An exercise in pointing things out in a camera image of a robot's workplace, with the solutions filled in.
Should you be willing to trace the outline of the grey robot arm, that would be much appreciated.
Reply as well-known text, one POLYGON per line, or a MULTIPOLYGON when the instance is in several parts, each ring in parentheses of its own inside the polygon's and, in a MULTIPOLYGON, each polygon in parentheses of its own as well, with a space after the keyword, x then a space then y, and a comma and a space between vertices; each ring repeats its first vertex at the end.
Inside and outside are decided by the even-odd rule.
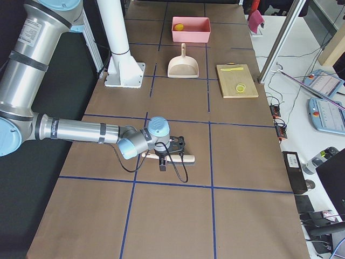
MULTIPOLYGON (((19 35, 25 11, 23 1, 1 1, 1 62, 5 61, 19 35)), ((96 84, 97 74, 81 33, 60 37, 51 67, 37 92, 33 110, 53 117, 81 119, 96 84)), ((63 140, 27 141, 1 157, 1 175, 58 173, 71 143, 63 140)))

